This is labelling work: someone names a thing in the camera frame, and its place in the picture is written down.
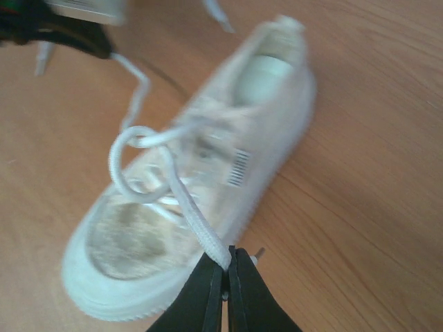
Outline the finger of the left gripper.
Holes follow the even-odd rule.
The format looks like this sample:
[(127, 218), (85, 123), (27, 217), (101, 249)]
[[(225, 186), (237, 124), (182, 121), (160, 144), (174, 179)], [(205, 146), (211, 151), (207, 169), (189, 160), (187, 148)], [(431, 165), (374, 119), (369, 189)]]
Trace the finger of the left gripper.
[(2, 13), (1, 41), (17, 45), (51, 42), (100, 59), (109, 59), (114, 51), (100, 24), (59, 15), (26, 18)]

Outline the beige lace platform sneaker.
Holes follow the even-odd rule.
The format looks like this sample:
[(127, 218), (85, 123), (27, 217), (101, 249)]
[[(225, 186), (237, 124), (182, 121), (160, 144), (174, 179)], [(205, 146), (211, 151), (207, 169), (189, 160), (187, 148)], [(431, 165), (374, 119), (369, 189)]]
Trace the beige lace platform sneaker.
[(202, 255), (227, 268), (229, 246), (312, 117), (316, 83), (304, 26), (260, 24), (169, 128), (123, 130), (111, 183), (72, 234), (67, 295), (85, 314), (127, 321), (166, 309)]

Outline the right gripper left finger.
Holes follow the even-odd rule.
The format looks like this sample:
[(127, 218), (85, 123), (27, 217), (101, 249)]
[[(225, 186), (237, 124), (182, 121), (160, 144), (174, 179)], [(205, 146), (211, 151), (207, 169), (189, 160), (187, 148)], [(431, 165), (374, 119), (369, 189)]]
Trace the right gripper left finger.
[(147, 331), (220, 331), (223, 276), (223, 269), (202, 255), (177, 298)]

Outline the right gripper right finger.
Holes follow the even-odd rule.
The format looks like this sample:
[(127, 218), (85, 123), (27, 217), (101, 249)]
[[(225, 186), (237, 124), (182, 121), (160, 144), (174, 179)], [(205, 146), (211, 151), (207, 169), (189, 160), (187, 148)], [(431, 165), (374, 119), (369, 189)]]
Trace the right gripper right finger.
[(277, 303), (243, 248), (230, 246), (228, 330), (297, 332), (301, 328)]

